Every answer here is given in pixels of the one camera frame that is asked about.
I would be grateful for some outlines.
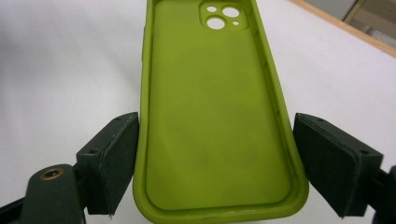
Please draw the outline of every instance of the phone case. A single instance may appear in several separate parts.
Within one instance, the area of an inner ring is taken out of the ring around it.
[[[154,223],[285,217],[304,175],[253,0],[148,0],[134,200]]]

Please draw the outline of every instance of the green phone case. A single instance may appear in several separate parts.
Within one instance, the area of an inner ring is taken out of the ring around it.
[[[148,0],[142,60],[134,199],[147,219],[235,222],[304,205],[308,182],[253,0]]]

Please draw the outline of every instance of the black clamp jaw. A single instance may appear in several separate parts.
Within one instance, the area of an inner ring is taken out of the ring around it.
[[[0,208],[0,223],[85,223],[85,207],[114,215],[134,174],[138,133],[137,113],[111,120],[74,166],[33,175],[25,198]],[[339,217],[362,217],[370,204],[374,224],[396,223],[396,166],[382,171],[381,153],[324,119],[297,114],[293,133],[309,181]]]
[[[85,207],[90,215],[114,215],[134,174],[138,134],[136,112],[111,120],[74,166],[35,173],[26,196],[0,208],[0,223],[85,223]]]

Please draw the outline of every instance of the wooden edge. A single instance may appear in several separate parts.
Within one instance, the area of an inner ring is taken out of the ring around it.
[[[355,29],[354,27],[348,25],[347,23],[343,21],[337,20],[335,17],[327,14],[326,12],[313,7],[312,5],[306,3],[304,0],[290,0],[292,3],[295,5],[304,8],[305,10],[317,15],[318,17],[322,18],[325,21],[328,21],[329,23],[343,29],[344,31],[347,31],[348,33],[356,36],[357,38],[365,41],[366,43],[376,47],[377,49],[380,49],[381,51],[387,53],[388,55],[392,56],[393,58],[396,58],[396,49],[392,48],[391,46],[388,46],[384,44],[383,42],[373,38],[370,35],[367,35],[363,32],[361,32],[358,29]]]

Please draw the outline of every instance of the white table surface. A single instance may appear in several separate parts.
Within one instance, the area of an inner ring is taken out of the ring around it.
[[[322,117],[396,164],[396,59],[285,0],[259,0],[293,122]],[[146,1],[0,1],[0,206],[24,196],[36,171],[74,164],[111,119],[139,110]],[[339,218],[310,189],[296,215],[252,223],[371,223]],[[131,186],[116,215],[89,223],[149,223]]]

